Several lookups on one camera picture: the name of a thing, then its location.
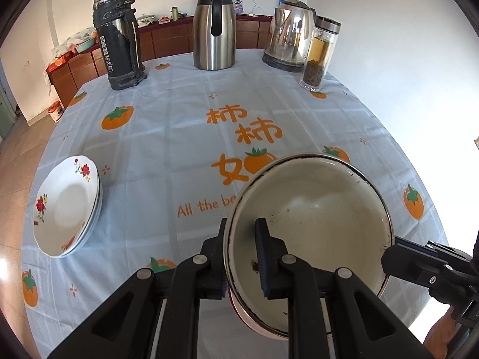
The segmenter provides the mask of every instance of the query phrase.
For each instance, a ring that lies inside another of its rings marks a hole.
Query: floor
[[[28,127],[21,116],[0,143],[0,309],[33,359],[40,355],[23,302],[20,249],[28,195],[54,128],[51,117]]]

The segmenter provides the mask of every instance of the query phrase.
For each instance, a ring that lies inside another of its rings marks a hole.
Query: black thermos
[[[141,63],[135,0],[94,0],[93,24],[100,40],[108,80],[114,90],[136,86],[147,77]]]

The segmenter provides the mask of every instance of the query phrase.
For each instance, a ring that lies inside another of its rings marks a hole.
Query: brown wooden cabinet
[[[140,28],[141,61],[193,52],[192,22],[192,17],[183,17]],[[236,48],[264,48],[270,22],[268,16],[237,15]],[[49,73],[49,77],[63,106],[67,107],[84,83],[106,73],[100,47],[95,44]]]

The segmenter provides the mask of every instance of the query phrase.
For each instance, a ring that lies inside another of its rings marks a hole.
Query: tablecloth
[[[238,50],[232,68],[215,72],[178,55],[145,62],[137,87],[113,91],[106,76],[82,86],[45,148],[25,217],[22,272],[35,285],[24,286],[25,304],[43,358],[139,268],[197,254],[245,181],[287,154],[350,161],[382,194],[396,235],[446,243],[421,179],[371,111],[333,76],[314,97],[261,55]],[[81,248],[49,258],[33,237],[36,195],[55,165],[80,154],[100,171],[100,219]],[[428,295],[391,279],[382,299],[409,325]],[[287,344],[248,329],[228,299],[202,302],[198,358],[286,357]]]

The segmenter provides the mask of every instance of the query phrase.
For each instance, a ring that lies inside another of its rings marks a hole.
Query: thermos label
[[[103,55],[105,56],[106,67],[108,68],[108,71],[113,71],[112,61],[110,61],[110,56],[108,55],[104,36],[100,36],[100,43],[101,48],[103,49]]]

